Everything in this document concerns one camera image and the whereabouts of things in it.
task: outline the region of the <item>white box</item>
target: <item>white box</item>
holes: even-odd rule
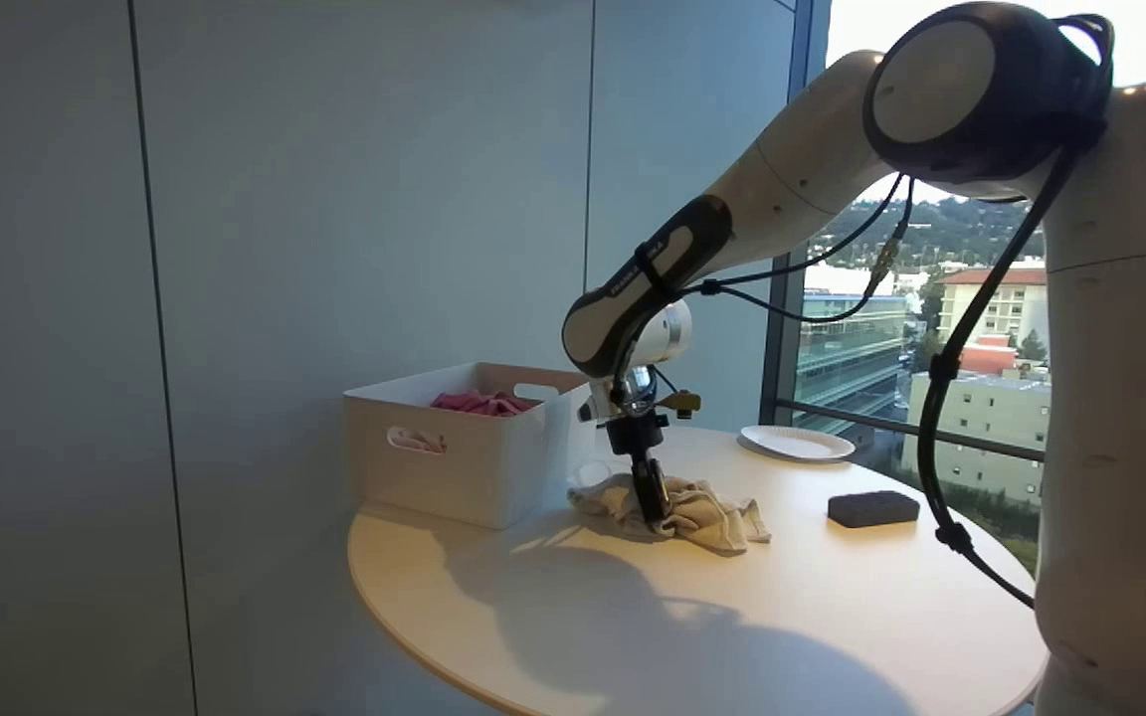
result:
[[[347,390],[361,504],[394,504],[507,528],[571,487],[571,439],[585,377],[574,369],[469,364]],[[440,411],[433,398],[486,390],[540,398],[526,414]]]

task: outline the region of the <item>white plate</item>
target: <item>white plate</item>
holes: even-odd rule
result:
[[[857,453],[857,447],[835,434],[794,431],[794,426],[746,426],[739,439],[770,453],[784,453],[798,463],[845,463],[848,453]]]

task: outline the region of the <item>white robotic arm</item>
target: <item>white robotic arm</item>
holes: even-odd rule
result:
[[[605,388],[643,504],[662,441],[643,373],[686,319],[658,319],[705,275],[787,256],[889,173],[974,199],[1038,194],[1088,152],[1048,214],[1055,414],[1044,487],[1044,714],[1146,714],[1146,89],[1111,89],[1062,23],[1021,6],[961,6],[889,57],[857,53],[564,316],[564,354]]]

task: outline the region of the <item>black eraser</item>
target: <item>black eraser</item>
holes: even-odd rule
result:
[[[827,499],[827,516],[848,527],[848,528],[917,521],[920,502],[908,495],[896,495],[896,491],[835,495],[835,499]]]

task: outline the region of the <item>window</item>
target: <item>window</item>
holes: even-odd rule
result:
[[[832,23],[822,35],[806,31],[806,39],[812,39],[812,49],[826,43],[826,63],[832,63],[852,49],[891,49],[917,22],[948,6],[957,0],[812,0],[810,10],[822,10],[822,18],[827,10]],[[1072,0],[1032,0],[1032,10],[1044,18],[1078,12]],[[1095,0],[1090,12],[1113,22],[1117,83],[1146,80],[1146,6]],[[877,183],[835,214],[826,236],[848,236],[889,189],[891,183]],[[770,329],[780,350],[770,350],[770,384],[778,390],[765,402],[765,417],[835,431],[861,447],[861,463],[872,470],[917,480],[917,417],[928,358],[948,342],[1021,220],[1023,203],[973,203],[920,189],[899,267],[864,316],[826,329],[784,321]],[[845,300],[857,304],[852,285],[867,275],[877,238],[883,238],[891,223],[896,213],[867,232],[872,244],[857,244],[806,279],[778,285],[778,295],[794,300],[798,309],[806,305],[806,316],[826,316],[826,305]],[[1055,373],[1044,247],[1048,238],[1036,238],[1021,267],[1010,267],[999,304],[965,354],[965,377],[952,388],[940,423],[940,472],[952,487],[957,508],[1005,537],[1027,565],[1036,560]]]

